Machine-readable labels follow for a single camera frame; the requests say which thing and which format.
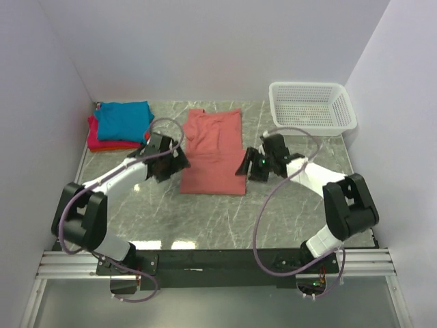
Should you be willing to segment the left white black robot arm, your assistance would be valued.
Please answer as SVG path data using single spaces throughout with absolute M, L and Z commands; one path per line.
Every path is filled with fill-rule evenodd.
M 162 182 L 190 163 L 181 150 L 139 156 L 133 152 L 117 167 L 86 182 L 67 184 L 61 194 L 52 233 L 69 254 L 88 251 L 112 260 L 118 273 L 132 273 L 137 265 L 136 247 L 108 229 L 109 201 L 149 178 Z

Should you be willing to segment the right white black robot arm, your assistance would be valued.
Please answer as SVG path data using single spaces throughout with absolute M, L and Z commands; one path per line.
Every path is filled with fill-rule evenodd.
M 306 272 L 316 272 L 324 264 L 325 253 L 379 223 L 376 205 L 360 174 L 334 172 L 287 150 L 268 154 L 248 148 L 236 175 L 266 182 L 271 172 L 306 187 L 323 200 L 326 223 L 300 247 L 300 266 Z

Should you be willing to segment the salmon pink t shirt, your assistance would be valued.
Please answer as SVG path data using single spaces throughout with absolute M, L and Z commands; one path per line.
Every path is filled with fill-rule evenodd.
M 241 110 L 206 113 L 191 109 L 183 129 L 191 166 L 182 171 L 180 193 L 245 195 L 246 178 L 236 175 L 246 153 Z

